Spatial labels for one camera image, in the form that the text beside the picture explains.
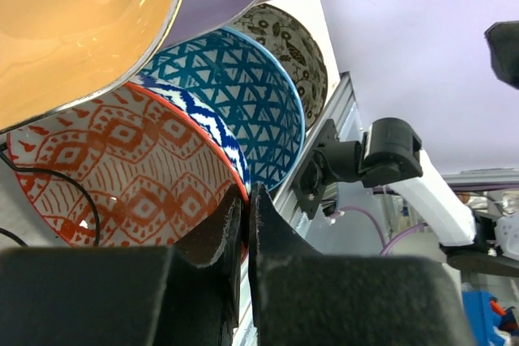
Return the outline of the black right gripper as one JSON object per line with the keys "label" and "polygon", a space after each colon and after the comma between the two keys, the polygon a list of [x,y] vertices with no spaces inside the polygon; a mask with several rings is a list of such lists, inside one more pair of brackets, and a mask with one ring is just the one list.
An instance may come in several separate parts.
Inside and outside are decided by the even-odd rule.
{"label": "black right gripper", "polygon": [[518,89],[519,23],[504,21],[492,24],[484,36],[490,52],[491,68],[495,77]]}

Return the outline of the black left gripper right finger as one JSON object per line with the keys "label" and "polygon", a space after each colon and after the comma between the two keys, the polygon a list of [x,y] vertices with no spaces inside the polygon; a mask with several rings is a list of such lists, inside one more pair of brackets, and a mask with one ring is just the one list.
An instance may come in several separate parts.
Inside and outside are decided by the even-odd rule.
{"label": "black left gripper right finger", "polygon": [[249,270],[261,345],[472,345],[460,295],[424,257],[321,254],[251,192]]}

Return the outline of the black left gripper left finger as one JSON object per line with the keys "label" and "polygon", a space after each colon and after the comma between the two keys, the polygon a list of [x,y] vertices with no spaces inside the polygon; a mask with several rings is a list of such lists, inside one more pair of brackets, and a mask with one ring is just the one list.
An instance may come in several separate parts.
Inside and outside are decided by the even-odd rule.
{"label": "black left gripper left finger", "polygon": [[4,345],[229,345],[238,324],[242,197],[171,246],[1,254]]}

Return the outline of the orange patterned ceramic bowl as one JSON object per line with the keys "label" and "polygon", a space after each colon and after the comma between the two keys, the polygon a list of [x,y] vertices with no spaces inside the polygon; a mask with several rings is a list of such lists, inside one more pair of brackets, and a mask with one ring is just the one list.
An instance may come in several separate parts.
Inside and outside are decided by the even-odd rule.
{"label": "orange patterned ceramic bowl", "polygon": [[222,118],[183,88],[136,76],[124,86],[12,131],[19,166],[77,181],[101,216],[102,246],[171,244],[251,177]]}

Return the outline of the black floral patterned bowl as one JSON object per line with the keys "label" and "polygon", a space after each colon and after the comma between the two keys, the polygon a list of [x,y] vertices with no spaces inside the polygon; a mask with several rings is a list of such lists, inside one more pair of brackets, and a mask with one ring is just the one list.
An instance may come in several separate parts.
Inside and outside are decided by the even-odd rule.
{"label": "black floral patterned bowl", "polygon": [[253,6],[231,22],[270,51],[292,79],[302,102],[306,129],[320,117],[328,94],[328,70],[318,43],[291,14],[267,3]]}

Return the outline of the blue triangle patterned bowl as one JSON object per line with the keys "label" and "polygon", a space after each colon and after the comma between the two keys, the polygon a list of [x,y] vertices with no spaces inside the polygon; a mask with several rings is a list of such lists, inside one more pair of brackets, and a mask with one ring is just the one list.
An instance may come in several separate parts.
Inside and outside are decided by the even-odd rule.
{"label": "blue triangle patterned bowl", "polygon": [[221,115],[251,178],[275,190],[302,152],[305,125],[296,87],[261,44],[220,28],[158,51],[141,74],[185,88]]}

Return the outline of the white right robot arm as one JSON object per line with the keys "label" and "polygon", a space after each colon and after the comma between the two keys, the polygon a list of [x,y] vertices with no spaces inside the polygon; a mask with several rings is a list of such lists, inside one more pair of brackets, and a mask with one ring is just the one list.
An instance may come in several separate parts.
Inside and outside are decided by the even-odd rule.
{"label": "white right robot arm", "polygon": [[387,186],[424,219],[448,264],[457,270],[518,276],[518,218],[471,211],[452,191],[412,126],[396,117],[374,121],[362,139],[340,141],[327,120],[297,171],[293,188],[312,218],[325,189],[338,182]]}

